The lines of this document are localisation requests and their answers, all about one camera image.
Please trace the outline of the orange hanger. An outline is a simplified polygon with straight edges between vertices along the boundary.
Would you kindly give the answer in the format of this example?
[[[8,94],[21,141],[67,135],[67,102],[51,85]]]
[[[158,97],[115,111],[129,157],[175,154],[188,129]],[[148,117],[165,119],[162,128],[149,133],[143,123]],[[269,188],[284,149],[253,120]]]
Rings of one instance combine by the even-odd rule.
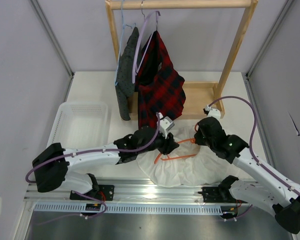
[[[153,164],[174,163],[178,160],[186,160],[188,158],[195,157],[200,151],[200,147],[196,144],[196,140],[194,138],[198,129],[199,127],[196,123],[194,126],[185,126],[174,130],[172,134],[174,135],[174,140],[179,144],[179,147],[167,155],[159,153]]]

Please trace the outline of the white pleated skirt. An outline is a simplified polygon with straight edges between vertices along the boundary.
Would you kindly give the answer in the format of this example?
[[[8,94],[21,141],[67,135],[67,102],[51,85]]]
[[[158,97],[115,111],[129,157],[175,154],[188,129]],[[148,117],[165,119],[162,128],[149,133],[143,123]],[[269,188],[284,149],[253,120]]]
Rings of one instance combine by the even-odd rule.
[[[234,165],[217,157],[207,146],[199,147],[195,157],[157,165],[154,160],[159,151],[143,153],[137,157],[137,165],[151,181],[165,188],[214,184],[229,175],[238,174]]]

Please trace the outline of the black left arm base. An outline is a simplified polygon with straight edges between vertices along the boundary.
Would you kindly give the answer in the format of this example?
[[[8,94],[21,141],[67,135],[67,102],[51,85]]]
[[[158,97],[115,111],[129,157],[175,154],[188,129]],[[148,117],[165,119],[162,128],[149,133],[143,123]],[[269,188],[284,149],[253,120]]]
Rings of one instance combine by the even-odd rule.
[[[84,196],[81,196],[74,191],[71,191],[69,199],[78,200],[78,201],[88,201],[91,198],[100,200],[100,201],[112,201],[115,193],[115,186],[109,184],[101,184],[98,186],[99,190],[92,189],[91,191],[84,193]]]

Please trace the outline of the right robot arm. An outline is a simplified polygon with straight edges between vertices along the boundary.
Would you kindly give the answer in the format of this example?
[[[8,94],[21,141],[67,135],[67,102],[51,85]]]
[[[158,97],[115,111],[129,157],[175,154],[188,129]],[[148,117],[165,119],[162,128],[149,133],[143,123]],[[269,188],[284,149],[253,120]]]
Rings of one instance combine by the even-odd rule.
[[[257,157],[250,145],[234,134],[226,134],[220,122],[206,117],[197,123],[194,135],[199,146],[208,147],[222,160],[233,164],[256,180],[262,188],[248,185],[234,176],[224,179],[218,189],[224,202],[233,198],[249,203],[275,218],[291,234],[300,232],[300,184],[288,179],[267,162]]]

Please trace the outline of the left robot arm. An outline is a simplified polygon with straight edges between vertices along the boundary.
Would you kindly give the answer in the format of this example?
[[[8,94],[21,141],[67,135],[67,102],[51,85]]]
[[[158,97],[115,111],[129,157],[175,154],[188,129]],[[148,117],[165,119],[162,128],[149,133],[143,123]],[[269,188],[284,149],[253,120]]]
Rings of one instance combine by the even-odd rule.
[[[93,200],[100,190],[97,179],[81,170],[127,164],[138,155],[155,150],[167,155],[179,146],[172,133],[164,135],[149,126],[97,148],[78,150],[63,148],[59,142],[52,143],[32,161],[34,182],[39,193],[63,189],[73,191],[75,200],[82,195]]]

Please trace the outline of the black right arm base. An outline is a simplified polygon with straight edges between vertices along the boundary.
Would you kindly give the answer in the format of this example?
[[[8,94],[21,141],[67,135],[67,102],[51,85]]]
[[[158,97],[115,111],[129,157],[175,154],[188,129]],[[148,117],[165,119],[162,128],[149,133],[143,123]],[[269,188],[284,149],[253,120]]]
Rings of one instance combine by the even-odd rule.
[[[203,186],[197,193],[202,196],[205,203],[236,203],[229,189],[222,187]]]

